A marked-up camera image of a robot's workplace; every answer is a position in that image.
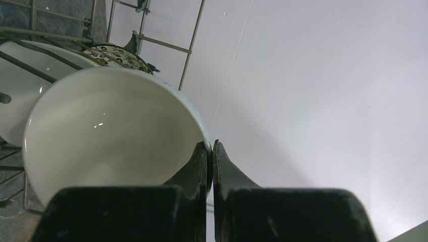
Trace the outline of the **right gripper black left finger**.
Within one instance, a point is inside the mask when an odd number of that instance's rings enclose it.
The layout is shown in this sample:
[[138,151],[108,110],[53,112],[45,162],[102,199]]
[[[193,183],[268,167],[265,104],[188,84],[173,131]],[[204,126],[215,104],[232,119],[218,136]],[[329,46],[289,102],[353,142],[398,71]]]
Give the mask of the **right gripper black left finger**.
[[206,241],[208,152],[159,186],[74,187],[49,202],[32,241]]

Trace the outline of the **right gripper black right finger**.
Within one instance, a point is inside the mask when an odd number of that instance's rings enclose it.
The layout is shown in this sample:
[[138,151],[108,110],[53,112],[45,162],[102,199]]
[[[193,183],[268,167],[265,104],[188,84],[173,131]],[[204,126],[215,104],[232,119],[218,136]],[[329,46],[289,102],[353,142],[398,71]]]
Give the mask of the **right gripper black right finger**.
[[366,210],[342,189],[263,188],[212,151],[216,241],[376,241]]

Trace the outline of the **floral brown patterned bowl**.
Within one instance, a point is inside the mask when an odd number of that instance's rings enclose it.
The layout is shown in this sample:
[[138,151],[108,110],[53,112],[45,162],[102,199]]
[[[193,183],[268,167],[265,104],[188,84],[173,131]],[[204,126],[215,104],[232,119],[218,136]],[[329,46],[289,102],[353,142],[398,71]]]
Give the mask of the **floral brown patterned bowl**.
[[97,44],[90,48],[95,53],[87,49],[81,49],[81,51],[107,66],[122,67],[119,64],[122,63],[131,69],[153,75],[152,69],[140,56],[125,50],[123,47],[113,44]]

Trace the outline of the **grey wire dish rack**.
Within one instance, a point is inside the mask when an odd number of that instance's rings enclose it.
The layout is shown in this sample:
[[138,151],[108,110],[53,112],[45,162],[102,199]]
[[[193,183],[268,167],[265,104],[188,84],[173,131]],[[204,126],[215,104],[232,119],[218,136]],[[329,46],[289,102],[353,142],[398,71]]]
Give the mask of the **grey wire dish rack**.
[[[90,18],[80,18],[80,17],[70,16],[70,15],[63,14],[63,13],[56,12],[56,11],[51,11],[49,9],[39,8],[37,6],[36,1],[30,1],[29,4],[20,3],[17,1],[1,1],[2,4],[18,6],[20,8],[26,8],[29,10],[28,28],[25,29],[25,28],[18,28],[18,27],[1,26],[1,39],[6,39],[7,41],[11,41],[11,42],[23,47],[23,48],[26,48],[26,49],[29,49],[31,51],[35,51],[35,52],[44,54],[46,56],[49,56],[49,59],[48,59],[49,61],[52,59],[52,60],[55,60],[59,63],[62,63],[62,64],[59,64],[60,67],[68,66],[68,69],[70,69],[70,70],[73,69],[72,72],[64,73],[63,76],[67,76],[67,75],[69,75],[69,73],[80,71],[84,68],[107,66],[107,64],[99,61],[96,58],[93,58],[92,56],[86,54],[85,52],[78,51],[77,49],[71,48],[70,47],[71,45],[75,45],[77,47],[80,47],[81,49],[87,50],[93,54],[99,54],[100,56],[109,59],[110,61],[118,64],[121,67],[130,69],[131,66],[127,66],[124,63],[118,62],[115,58],[113,58],[112,55],[107,55],[107,53],[103,54],[102,52],[95,51],[95,49],[91,48],[92,45],[98,44],[93,40],[93,26],[95,25],[94,18],[95,18],[97,2],[98,1],[92,1],[92,3],[91,3],[91,16],[90,16]],[[177,50],[177,51],[180,51],[180,52],[187,54],[178,89],[174,88],[173,86],[171,86],[170,84],[168,84],[167,82],[165,82],[159,78],[157,80],[161,81],[164,85],[168,86],[168,88],[172,94],[176,94],[176,96],[178,98],[181,98],[181,100],[184,101],[184,102],[182,102],[183,105],[186,106],[186,108],[190,112],[190,114],[192,114],[193,117],[195,118],[195,120],[198,122],[198,124],[200,124],[199,126],[200,126],[201,131],[203,131],[203,134],[205,134],[204,133],[205,130],[203,128],[199,114],[194,109],[192,104],[187,100],[187,98],[185,98],[185,96],[182,95],[182,93],[180,93],[180,91],[182,90],[182,86],[184,84],[184,78],[185,78],[185,75],[186,75],[186,72],[188,69],[190,56],[193,53],[192,52],[193,45],[195,42],[195,38],[196,38],[196,34],[197,34],[198,27],[199,27],[199,23],[200,23],[200,19],[201,19],[201,15],[203,12],[205,2],[206,1],[201,1],[198,16],[197,16],[195,27],[194,27],[193,34],[192,34],[192,38],[190,41],[190,45],[189,45],[189,48],[187,48],[187,49],[181,48],[181,47],[176,46],[176,45],[172,45],[172,44],[167,43],[167,42],[162,42],[160,40],[144,36],[143,29],[144,29],[144,24],[145,24],[145,18],[146,18],[146,15],[150,12],[149,6],[150,6],[151,1],[137,1],[137,5],[132,5],[132,4],[126,3],[124,1],[112,1],[112,7],[111,7],[109,22],[108,22],[109,25],[108,25],[107,36],[106,36],[106,40],[109,40],[110,35],[111,35],[111,28],[112,28],[111,21],[113,20],[115,6],[116,6],[116,3],[119,3],[121,5],[137,9],[138,13],[143,12],[139,33],[133,32],[131,40],[128,43],[129,46],[127,46],[127,48],[129,50],[127,50],[127,51],[137,55],[141,51],[141,47],[140,47],[141,42],[142,41],[148,41],[148,42],[155,43],[157,45],[161,45],[161,46],[164,46],[164,47],[167,47],[170,49],[174,49],[174,50]],[[82,32],[82,37],[73,37],[73,36],[69,36],[69,35],[60,35],[60,34],[55,34],[55,33],[49,33],[46,31],[36,30],[36,25],[37,25],[36,19],[37,19],[37,13],[38,12],[57,16],[58,18],[67,19],[68,21],[78,21],[78,22],[82,23],[84,26],[84,29]],[[28,35],[30,40],[24,41],[24,40],[18,39],[17,37],[15,37],[11,34]],[[47,41],[49,44],[31,40],[35,37],[41,38],[41,39]],[[61,50],[58,53],[65,53],[68,55],[66,55],[66,56],[58,55],[56,52],[52,52],[51,49],[52,50]],[[29,63],[23,62],[22,60],[17,59],[14,56],[9,55],[9,53],[5,53],[4,51],[3,52],[1,51],[1,58],[4,59],[5,61],[11,63],[11,65],[16,66],[16,68],[20,68],[21,70],[24,70],[28,73],[31,73],[32,75],[36,76],[39,79],[43,79],[45,82],[53,83],[58,79],[58,78],[55,78],[54,76],[51,76],[48,73],[42,71],[41,69],[40,70],[37,69],[34,65],[30,65]],[[6,156],[2,156],[1,160],[6,159],[9,156],[13,156],[15,154],[20,153],[20,148],[18,147],[18,145],[15,145],[15,143],[13,143],[13,142],[12,143],[9,142],[9,140],[11,140],[11,138],[8,138],[8,140],[1,142],[1,149],[16,150],[16,151],[14,151],[13,153],[10,153]],[[18,176],[20,174],[25,174],[23,166],[22,167],[19,167],[19,166],[16,166],[16,167],[15,166],[2,166],[1,167],[1,171],[7,171],[7,170],[17,171],[18,173],[9,177],[8,179],[2,181],[1,187],[5,186],[5,184],[7,184],[10,180],[13,180],[16,176]],[[23,175],[23,177],[24,177],[23,178],[24,179],[23,180],[23,188],[21,190],[19,190],[18,192],[16,192],[15,194],[13,194],[12,196],[10,196],[9,198],[1,200],[1,207],[2,208],[3,207],[8,208],[9,206],[12,206],[11,200],[15,196],[17,196],[18,194],[20,194],[22,192],[23,210],[26,211],[27,213],[34,214],[37,216],[41,216],[41,214],[42,214],[41,211],[34,210],[34,209],[29,207],[28,188],[30,187],[30,185],[29,185],[28,177],[26,177],[26,174]]]

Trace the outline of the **green and white bowl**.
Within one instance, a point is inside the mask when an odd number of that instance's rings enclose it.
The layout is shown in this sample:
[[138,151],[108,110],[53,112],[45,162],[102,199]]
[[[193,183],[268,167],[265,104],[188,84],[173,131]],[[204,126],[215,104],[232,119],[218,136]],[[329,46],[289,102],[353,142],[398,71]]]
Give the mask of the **green and white bowl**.
[[[11,41],[1,44],[1,51],[59,80],[76,69],[51,56],[27,49]],[[22,145],[23,131],[30,110],[51,84],[1,59],[1,93],[9,102],[1,104],[1,138],[16,147]]]

